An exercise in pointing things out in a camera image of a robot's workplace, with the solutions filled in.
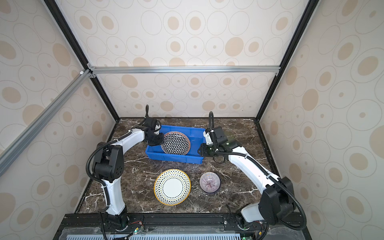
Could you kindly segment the flower pattern orange rim plate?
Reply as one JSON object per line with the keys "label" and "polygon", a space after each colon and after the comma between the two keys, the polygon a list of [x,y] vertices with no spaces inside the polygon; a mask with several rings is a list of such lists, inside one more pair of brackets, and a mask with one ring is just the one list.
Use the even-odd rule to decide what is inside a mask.
{"label": "flower pattern orange rim plate", "polygon": [[172,131],[164,134],[161,147],[165,154],[186,155],[191,149],[191,142],[185,134]]}

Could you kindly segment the dotted yellow rim plate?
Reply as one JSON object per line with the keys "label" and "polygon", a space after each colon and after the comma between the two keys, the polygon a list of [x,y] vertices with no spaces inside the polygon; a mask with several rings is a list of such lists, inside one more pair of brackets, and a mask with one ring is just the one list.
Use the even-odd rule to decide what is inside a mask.
{"label": "dotted yellow rim plate", "polygon": [[189,176],[179,169],[169,169],[161,173],[154,183],[156,199],[166,205],[175,206],[184,202],[191,192]]}

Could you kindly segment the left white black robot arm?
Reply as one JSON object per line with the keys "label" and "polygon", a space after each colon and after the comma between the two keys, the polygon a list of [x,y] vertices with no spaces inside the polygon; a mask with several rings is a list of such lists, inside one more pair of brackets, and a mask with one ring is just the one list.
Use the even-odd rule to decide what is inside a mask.
{"label": "left white black robot arm", "polygon": [[120,216],[127,211],[121,190],[121,177],[125,168],[124,154],[141,142],[151,147],[161,145],[164,142],[161,127],[159,120],[145,117],[123,136],[106,143],[98,143],[86,162],[86,173],[102,186],[106,200],[103,212],[110,216]]}

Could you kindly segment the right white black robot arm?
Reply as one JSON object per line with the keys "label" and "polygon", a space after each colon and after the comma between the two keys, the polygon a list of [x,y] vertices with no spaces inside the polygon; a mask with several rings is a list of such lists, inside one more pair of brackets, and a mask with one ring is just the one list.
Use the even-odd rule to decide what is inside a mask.
{"label": "right white black robot arm", "polygon": [[296,199],[293,184],[287,177],[280,178],[262,166],[237,140],[229,139],[221,127],[207,128],[206,139],[198,153],[203,157],[223,157],[239,168],[257,187],[262,197],[258,203],[249,204],[237,215],[240,228],[253,222],[263,221],[269,225],[281,223],[301,231],[307,226],[307,217]]}

